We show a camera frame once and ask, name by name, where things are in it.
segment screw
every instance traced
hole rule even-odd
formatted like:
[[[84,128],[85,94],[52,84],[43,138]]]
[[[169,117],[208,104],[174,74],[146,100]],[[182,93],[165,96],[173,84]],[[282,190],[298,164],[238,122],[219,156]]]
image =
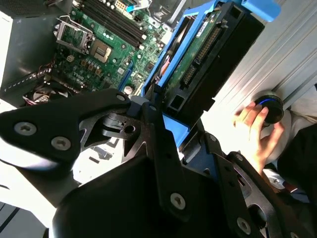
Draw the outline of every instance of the screw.
[[[36,126],[29,122],[19,122],[14,126],[15,132],[20,135],[33,135],[37,131]]]
[[[241,217],[238,217],[237,219],[237,224],[238,227],[247,235],[251,234],[251,227],[250,225],[247,223],[246,220],[244,220]]]
[[[186,206],[185,199],[182,197],[182,195],[178,193],[171,194],[170,202],[173,204],[174,207],[176,207],[179,210],[184,210]]]
[[[214,141],[214,142],[217,141],[216,137],[214,137],[213,135],[210,135],[209,138],[210,138],[212,141]]]
[[[125,98],[119,94],[117,95],[117,99],[119,99],[120,101],[125,101]]]
[[[63,136],[57,136],[51,141],[52,147],[54,147],[56,150],[68,150],[71,147],[70,140],[63,137]]]
[[[242,158],[242,156],[241,156],[241,155],[236,154],[236,156],[237,156],[237,158],[238,158],[240,161],[243,161],[243,158]]]
[[[291,232],[291,238],[299,238],[294,232]]]

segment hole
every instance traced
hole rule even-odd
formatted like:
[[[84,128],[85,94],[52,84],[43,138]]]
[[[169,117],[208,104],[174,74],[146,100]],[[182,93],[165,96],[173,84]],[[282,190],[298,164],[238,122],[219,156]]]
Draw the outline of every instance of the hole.
[[[248,228],[247,225],[244,222],[242,222],[241,225],[242,225],[243,229],[247,229]]]
[[[21,131],[30,131],[31,128],[28,125],[21,126]]]
[[[57,145],[59,145],[59,146],[66,146],[66,142],[65,141],[63,141],[63,140],[58,140],[57,142],[56,142],[56,144]]]
[[[151,108],[153,111],[156,111],[156,110],[157,110],[156,107],[154,107],[154,106],[150,106],[150,108]]]
[[[91,160],[91,161],[93,161],[93,162],[95,162],[96,164],[99,164],[99,160],[96,160],[95,158],[93,158],[93,157],[89,157],[89,159]]]
[[[208,168],[206,168],[206,169],[204,170],[204,173],[205,173],[206,175],[210,175],[210,170],[209,170]]]
[[[130,134],[130,133],[132,133],[132,132],[134,132],[134,131],[135,131],[135,127],[132,126],[132,125],[129,125],[129,126],[127,126],[127,127],[124,129],[124,132],[127,133],[127,134]]]
[[[259,230],[265,228],[267,219],[262,209],[258,205],[252,204],[248,207],[248,210],[252,221],[259,228]]]
[[[175,197],[174,200],[177,202],[178,205],[180,205],[182,203],[182,201],[180,200],[179,197]]]
[[[230,14],[231,16],[233,16],[234,18],[238,19],[240,16],[241,10],[236,8],[235,6],[230,10]]]
[[[176,95],[173,102],[170,104],[171,107],[179,109],[185,99],[181,96]]]
[[[119,99],[120,101],[125,101],[125,98],[120,94],[117,94],[117,99]]]

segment black plastic part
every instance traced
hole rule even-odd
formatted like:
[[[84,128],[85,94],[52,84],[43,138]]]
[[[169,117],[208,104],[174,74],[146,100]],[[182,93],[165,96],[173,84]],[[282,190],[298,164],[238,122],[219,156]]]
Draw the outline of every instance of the black plastic part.
[[[283,101],[275,95],[265,95],[255,100],[256,104],[261,104],[268,108],[268,114],[265,118],[267,124],[274,124],[282,120],[284,116]]]
[[[69,172],[80,152],[109,141],[110,137],[102,133],[103,117],[111,113],[125,113],[130,105],[131,101],[118,90],[105,89],[19,108],[0,114],[0,135],[8,144],[39,156],[38,160],[29,161],[26,165],[27,169]],[[14,125],[22,121],[35,125],[36,133],[31,136],[16,133]],[[125,126],[132,122],[129,118],[124,118],[124,121]],[[66,151],[53,148],[51,140],[57,136],[67,138],[71,147]],[[22,158],[11,160],[10,157],[6,157],[6,159],[8,159],[5,161],[7,163],[21,166]]]
[[[264,29],[262,23],[240,8],[238,17],[232,15],[233,8],[238,7],[234,3],[222,5],[216,21],[224,20],[225,25],[201,64],[192,63],[197,70],[186,87],[179,82],[165,97],[163,112],[190,127],[212,107],[213,98]],[[176,97],[184,99],[177,109],[172,107]]]
[[[197,232],[200,237],[236,237],[228,227],[217,183],[189,168],[182,167],[182,173],[195,202],[188,222],[172,222],[161,212],[153,164],[137,156],[68,194],[53,219],[54,237],[193,238]],[[240,232],[238,237],[255,234]]]

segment ram slot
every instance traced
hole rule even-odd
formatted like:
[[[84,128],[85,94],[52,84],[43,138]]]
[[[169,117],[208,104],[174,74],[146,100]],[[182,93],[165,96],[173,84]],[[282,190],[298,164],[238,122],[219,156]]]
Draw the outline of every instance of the ram slot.
[[[106,29],[111,31],[113,34],[117,35],[121,39],[123,39],[128,44],[132,45],[133,47],[139,46],[139,41],[130,35],[126,34],[126,32],[122,31],[120,28],[117,28],[110,23],[106,22],[105,19],[101,15],[97,15],[95,11],[90,10],[89,8],[84,8],[83,13],[89,16],[94,21],[98,22],[100,25],[104,26]]]
[[[125,32],[136,37],[140,42],[143,42],[142,36],[144,32],[140,30],[138,26],[129,22],[126,17],[121,16],[120,13],[117,13],[111,8],[106,7],[98,0],[87,0],[85,2],[85,6],[89,6],[92,10],[101,14],[102,17],[104,17],[111,24],[116,25],[118,28],[121,28]]]
[[[195,57],[195,63],[197,64],[201,64],[201,62],[203,61],[203,59],[205,58],[205,55],[207,54],[207,52],[209,51],[211,45],[213,44],[213,42],[215,42],[217,36],[219,35],[221,31],[221,28],[216,27],[208,36],[207,40],[205,41],[205,43],[203,44],[203,46],[200,48],[198,54]]]

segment metal panel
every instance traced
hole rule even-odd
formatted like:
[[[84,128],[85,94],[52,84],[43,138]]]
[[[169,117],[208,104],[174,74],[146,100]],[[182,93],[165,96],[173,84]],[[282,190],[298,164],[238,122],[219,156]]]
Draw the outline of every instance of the metal panel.
[[[215,97],[216,103],[203,115],[205,129],[222,147],[234,143],[232,114],[262,90],[277,91],[285,107],[317,82],[317,1],[282,1],[282,12],[267,23],[249,52]]]
[[[0,11],[1,47],[0,47],[0,85],[5,67],[5,59],[8,52],[13,20]]]

